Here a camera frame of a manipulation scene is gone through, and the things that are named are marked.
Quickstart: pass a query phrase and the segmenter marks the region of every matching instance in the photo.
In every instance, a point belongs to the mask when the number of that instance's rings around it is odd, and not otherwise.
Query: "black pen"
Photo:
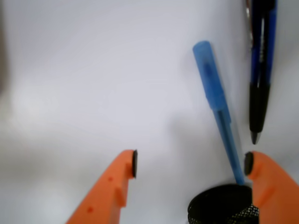
[[[252,0],[253,46],[249,100],[249,126],[252,143],[263,130],[270,92],[274,56],[277,0]]]

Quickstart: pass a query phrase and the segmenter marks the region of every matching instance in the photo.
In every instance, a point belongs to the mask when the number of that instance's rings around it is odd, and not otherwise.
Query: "pen clip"
[[[251,14],[251,0],[245,0],[245,14],[247,20],[247,29],[249,34],[250,49],[253,48],[253,28],[252,28],[252,14]]]

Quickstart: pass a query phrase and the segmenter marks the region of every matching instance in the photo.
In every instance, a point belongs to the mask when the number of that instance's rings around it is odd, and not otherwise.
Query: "pen tip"
[[[251,132],[251,140],[254,145],[257,144],[261,136],[261,133]]]

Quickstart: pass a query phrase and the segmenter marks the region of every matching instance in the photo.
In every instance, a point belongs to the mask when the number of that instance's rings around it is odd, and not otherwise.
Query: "blue pen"
[[[208,41],[197,43],[193,47],[193,53],[205,89],[206,98],[213,110],[235,180],[238,184],[244,184],[243,172],[230,128],[231,119],[228,105],[220,83],[210,43]]]
[[[270,92],[274,56],[277,0],[252,1],[253,47],[249,100],[249,126],[252,143],[263,130]]]

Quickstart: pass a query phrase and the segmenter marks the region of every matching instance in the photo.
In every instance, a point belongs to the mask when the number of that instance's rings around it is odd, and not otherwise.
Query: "white surface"
[[[202,40],[213,44],[242,150],[298,177],[299,1],[279,3],[256,147],[241,1],[3,3],[11,112],[0,126],[0,223],[65,222],[110,161],[137,148],[121,224],[185,224],[194,196],[233,179],[192,55]]]

